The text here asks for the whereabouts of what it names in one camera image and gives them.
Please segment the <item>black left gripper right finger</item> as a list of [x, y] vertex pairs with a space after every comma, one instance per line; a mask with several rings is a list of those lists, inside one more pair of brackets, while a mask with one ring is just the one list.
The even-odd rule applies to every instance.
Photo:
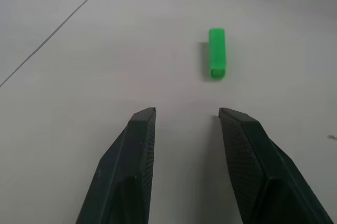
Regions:
[[226, 163], [243, 223], [332, 223], [292, 159], [260, 122], [219, 109]]

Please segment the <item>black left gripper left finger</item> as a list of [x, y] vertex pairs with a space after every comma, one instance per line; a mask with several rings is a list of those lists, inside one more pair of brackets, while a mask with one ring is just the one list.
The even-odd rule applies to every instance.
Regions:
[[131, 117], [101, 157], [77, 223], [148, 223], [156, 109]]

